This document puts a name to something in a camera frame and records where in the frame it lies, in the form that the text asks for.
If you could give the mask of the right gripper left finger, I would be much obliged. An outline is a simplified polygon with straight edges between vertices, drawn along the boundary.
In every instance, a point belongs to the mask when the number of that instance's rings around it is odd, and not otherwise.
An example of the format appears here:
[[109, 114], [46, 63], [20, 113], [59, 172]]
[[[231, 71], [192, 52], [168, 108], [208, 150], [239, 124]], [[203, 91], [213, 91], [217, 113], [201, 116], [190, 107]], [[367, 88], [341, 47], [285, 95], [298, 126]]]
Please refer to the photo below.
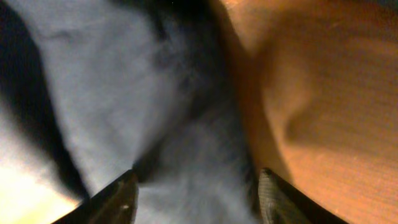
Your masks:
[[53, 224], [133, 224], [137, 196], [137, 177], [133, 170], [128, 170]]

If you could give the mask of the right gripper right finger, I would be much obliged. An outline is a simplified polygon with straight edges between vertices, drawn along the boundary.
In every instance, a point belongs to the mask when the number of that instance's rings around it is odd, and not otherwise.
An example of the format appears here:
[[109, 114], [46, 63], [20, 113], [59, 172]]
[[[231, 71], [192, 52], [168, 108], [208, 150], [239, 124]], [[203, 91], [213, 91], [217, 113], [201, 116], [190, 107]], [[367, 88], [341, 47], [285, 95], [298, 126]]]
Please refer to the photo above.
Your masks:
[[270, 169], [258, 182], [259, 208], [268, 224], [346, 224]]

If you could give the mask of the blue denim shorts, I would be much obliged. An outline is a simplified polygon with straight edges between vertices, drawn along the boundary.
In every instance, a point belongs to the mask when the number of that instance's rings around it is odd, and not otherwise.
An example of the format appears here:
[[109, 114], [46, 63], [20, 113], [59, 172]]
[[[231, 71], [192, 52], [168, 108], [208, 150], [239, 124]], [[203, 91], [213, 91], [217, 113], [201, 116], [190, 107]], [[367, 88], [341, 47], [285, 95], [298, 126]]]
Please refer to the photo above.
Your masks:
[[127, 170], [136, 223], [259, 223], [208, 1], [2, 1], [1, 165], [86, 201]]

